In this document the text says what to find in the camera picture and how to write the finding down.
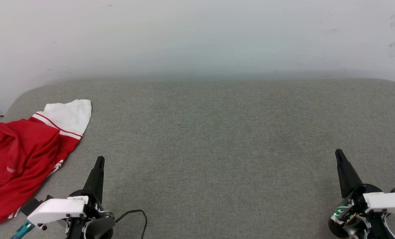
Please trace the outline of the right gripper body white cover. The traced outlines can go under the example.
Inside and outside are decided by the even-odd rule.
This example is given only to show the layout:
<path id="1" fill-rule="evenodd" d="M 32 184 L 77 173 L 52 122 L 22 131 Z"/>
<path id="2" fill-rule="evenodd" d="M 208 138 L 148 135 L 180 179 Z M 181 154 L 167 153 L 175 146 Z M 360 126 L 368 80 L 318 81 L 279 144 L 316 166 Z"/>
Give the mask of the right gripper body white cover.
<path id="1" fill-rule="evenodd" d="M 375 186 L 363 184 L 352 189 L 331 216 L 333 221 L 349 221 L 357 215 L 395 214 L 395 192 L 384 193 Z"/>

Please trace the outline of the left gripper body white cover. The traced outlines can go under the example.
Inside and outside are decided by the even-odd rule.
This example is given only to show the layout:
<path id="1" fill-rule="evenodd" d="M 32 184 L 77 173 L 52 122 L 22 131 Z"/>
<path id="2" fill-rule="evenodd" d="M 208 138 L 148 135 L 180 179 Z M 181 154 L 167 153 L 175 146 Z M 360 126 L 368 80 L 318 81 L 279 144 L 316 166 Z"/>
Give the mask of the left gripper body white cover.
<path id="1" fill-rule="evenodd" d="M 111 239 L 113 213 L 104 210 L 92 192 L 78 190 L 65 199 L 48 196 L 28 216 L 35 227 L 57 221 L 65 227 L 67 239 Z"/>

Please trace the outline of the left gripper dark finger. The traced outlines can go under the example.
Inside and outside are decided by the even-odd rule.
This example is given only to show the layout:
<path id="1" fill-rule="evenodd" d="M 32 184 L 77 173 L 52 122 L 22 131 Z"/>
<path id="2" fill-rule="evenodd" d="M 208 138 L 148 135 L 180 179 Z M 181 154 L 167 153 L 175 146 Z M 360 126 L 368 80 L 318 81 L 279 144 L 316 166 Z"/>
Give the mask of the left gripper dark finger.
<path id="1" fill-rule="evenodd" d="M 104 185 L 104 164 L 105 158 L 103 156 L 98 156 L 95 165 L 83 187 L 84 190 L 92 192 L 99 203 L 103 202 L 103 185 Z"/>

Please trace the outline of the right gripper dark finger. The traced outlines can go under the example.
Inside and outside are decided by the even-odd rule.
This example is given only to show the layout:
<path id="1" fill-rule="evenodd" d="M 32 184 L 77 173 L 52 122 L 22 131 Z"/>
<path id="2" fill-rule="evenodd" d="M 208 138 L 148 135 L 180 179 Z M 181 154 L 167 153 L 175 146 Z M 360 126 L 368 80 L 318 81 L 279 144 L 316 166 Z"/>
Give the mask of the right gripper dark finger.
<path id="1" fill-rule="evenodd" d="M 342 198 L 346 198 L 355 188 L 363 185 L 362 180 L 356 173 L 352 164 L 346 158 L 342 149 L 335 151 L 337 159 L 337 171 L 340 181 L 340 191 Z"/>

